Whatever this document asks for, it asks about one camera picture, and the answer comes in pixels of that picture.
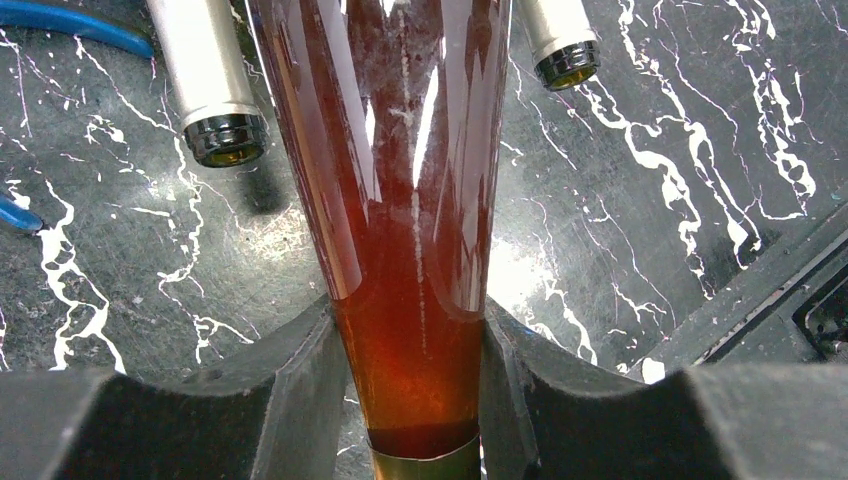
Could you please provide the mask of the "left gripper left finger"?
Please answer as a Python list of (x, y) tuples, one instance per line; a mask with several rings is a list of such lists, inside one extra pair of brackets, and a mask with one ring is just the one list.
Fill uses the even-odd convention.
[(329, 479), (347, 362), (326, 298), (178, 383), (1, 377), (5, 479)]

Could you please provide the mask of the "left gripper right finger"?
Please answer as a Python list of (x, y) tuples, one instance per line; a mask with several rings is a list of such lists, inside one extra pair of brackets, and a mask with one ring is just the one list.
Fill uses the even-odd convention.
[(843, 479), (847, 369), (699, 366), (646, 385), (489, 302), (480, 429), (492, 479)]

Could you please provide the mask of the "dark bottle gold cap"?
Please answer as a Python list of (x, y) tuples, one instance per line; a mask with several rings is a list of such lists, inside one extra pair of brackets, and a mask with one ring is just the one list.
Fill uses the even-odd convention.
[(375, 475), (477, 479), (512, 5), (246, 7)]

